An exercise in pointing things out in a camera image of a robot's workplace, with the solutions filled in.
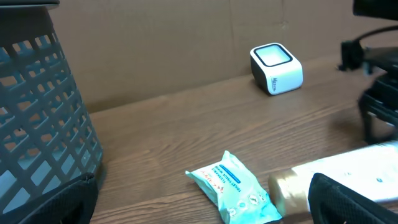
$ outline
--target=brown tabletop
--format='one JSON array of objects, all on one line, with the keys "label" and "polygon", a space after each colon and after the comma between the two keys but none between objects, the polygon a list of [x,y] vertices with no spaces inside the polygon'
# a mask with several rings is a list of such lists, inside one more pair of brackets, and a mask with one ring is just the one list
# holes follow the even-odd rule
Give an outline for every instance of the brown tabletop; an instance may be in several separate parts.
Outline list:
[{"label": "brown tabletop", "polygon": [[304,63],[303,87],[278,96],[248,75],[91,114],[108,171],[92,223],[222,223],[185,170],[229,150],[267,189],[271,172],[363,146],[370,80],[338,61]]}]

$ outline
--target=beige backdrop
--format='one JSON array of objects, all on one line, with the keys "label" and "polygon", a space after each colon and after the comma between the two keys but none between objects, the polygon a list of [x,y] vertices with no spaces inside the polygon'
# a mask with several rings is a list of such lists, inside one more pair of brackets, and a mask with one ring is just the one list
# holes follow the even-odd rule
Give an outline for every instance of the beige backdrop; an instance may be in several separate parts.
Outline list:
[{"label": "beige backdrop", "polygon": [[[91,112],[249,74],[249,51],[284,44],[300,61],[394,22],[347,0],[67,0],[50,11]],[[369,40],[383,45],[391,33]]]}]

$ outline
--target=tissue packet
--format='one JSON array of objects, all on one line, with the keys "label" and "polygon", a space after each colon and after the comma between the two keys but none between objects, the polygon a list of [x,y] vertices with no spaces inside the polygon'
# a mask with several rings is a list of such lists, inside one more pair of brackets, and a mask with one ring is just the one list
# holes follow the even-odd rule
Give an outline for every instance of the tissue packet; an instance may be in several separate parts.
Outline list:
[{"label": "tissue packet", "polygon": [[228,151],[220,162],[185,174],[217,205],[227,224],[263,224],[282,218],[257,178]]}]

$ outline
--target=white cube device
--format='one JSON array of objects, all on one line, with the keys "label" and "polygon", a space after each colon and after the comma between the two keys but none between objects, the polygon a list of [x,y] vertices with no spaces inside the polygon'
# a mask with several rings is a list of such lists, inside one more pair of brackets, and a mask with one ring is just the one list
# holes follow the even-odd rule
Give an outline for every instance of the white cube device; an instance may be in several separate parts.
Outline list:
[{"label": "white cube device", "polygon": [[255,47],[250,51],[250,58],[254,79],[270,95],[294,90],[303,84],[301,63],[282,44]]}]

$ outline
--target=laundry basket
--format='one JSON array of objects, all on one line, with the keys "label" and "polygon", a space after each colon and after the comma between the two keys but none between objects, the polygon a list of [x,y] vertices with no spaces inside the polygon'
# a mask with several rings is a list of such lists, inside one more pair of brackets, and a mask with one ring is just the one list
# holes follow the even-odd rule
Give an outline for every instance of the laundry basket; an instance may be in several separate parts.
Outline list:
[{"label": "laundry basket", "polygon": [[0,214],[101,164],[47,11],[57,3],[0,0]]}]

